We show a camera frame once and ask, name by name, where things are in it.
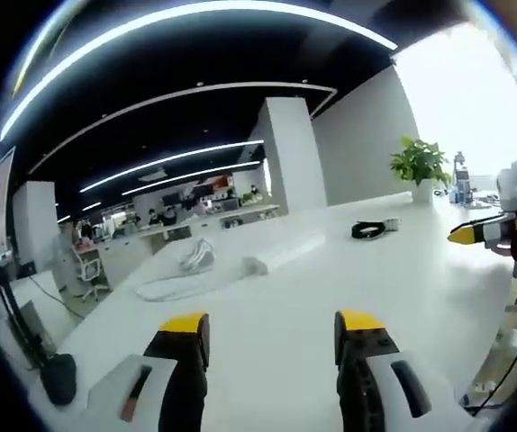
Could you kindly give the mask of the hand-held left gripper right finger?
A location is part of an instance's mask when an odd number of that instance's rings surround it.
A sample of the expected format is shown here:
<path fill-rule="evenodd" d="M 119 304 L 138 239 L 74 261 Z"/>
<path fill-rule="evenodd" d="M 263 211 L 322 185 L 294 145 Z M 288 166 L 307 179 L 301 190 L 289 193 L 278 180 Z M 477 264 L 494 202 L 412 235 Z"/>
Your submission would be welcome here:
<path fill-rule="evenodd" d="M 402 351 L 374 316 L 338 310 L 334 317 L 336 390 L 345 431 L 468 431 L 472 418 L 453 387 Z"/>

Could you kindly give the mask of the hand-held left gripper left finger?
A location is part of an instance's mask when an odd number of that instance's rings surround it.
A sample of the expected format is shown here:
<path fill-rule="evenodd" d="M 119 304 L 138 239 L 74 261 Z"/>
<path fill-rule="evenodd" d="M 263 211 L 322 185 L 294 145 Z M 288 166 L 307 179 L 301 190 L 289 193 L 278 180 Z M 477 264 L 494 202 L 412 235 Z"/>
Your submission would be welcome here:
<path fill-rule="evenodd" d="M 210 320 L 206 312 L 162 324 L 142 355 L 129 355 L 88 393 L 86 431 L 199 431 Z"/>

